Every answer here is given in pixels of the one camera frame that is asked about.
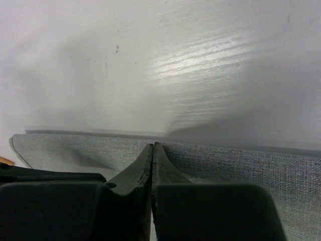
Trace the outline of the grey cloth napkin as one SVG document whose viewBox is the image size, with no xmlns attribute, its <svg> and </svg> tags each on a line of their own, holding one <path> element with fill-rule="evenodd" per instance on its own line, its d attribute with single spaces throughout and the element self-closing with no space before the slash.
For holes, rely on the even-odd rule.
<svg viewBox="0 0 321 241">
<path fill-rule="evenodd" d="M 111 179 L 154 139 L 15 134 L 9 144 L 32 169 L 100 173 Z M 253 183 L 276 204 L 288 240 L 320 240 L 320 153 L 242 150 L 162 141 L 173 165 L 195 183 Z"/>
</svg>

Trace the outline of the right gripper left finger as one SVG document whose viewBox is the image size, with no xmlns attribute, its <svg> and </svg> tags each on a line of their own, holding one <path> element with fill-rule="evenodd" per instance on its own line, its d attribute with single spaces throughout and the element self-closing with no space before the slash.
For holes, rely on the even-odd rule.
<svg viewBox="0 0 321 241">
<path fill-rule="evenodd" d="M 149 240 L 153 146 L 110 180 L 1 165 L 1 240 Z"/>
</svg>

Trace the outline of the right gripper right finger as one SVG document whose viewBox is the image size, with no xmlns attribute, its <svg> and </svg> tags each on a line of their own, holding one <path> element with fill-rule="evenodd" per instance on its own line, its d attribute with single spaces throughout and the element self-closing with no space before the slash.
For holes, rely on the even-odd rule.
<svg viewBox="0 0 321 241">
<path fill-rule="evenodd" d="M 158 240 L 285 240 L 271 195 L 252 184 L 195 184 L 168 159 L 152 157 L 152 214 Z"/>
</svg>

